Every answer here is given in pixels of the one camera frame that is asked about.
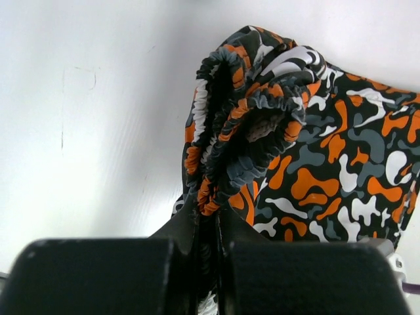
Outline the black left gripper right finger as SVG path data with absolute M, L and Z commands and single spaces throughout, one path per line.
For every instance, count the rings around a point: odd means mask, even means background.
M 215 219 L 220 314 L 409 314 L 387 260 L 364 243 L 270 241 L 232 210 Z

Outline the orange camouflage shorts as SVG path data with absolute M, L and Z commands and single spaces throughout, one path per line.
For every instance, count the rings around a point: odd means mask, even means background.
M 245 26 L 201 61 L 182 194 L 280 242 L 397 247 L 419 195 L 419 94 L 348 73 L 316 49 Z

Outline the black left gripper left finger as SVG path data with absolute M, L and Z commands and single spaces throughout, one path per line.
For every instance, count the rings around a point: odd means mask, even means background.
M 37 240 L 17 257 L 2 314 L 196 314 L 198 214 L 183 208 L 148 238 Z

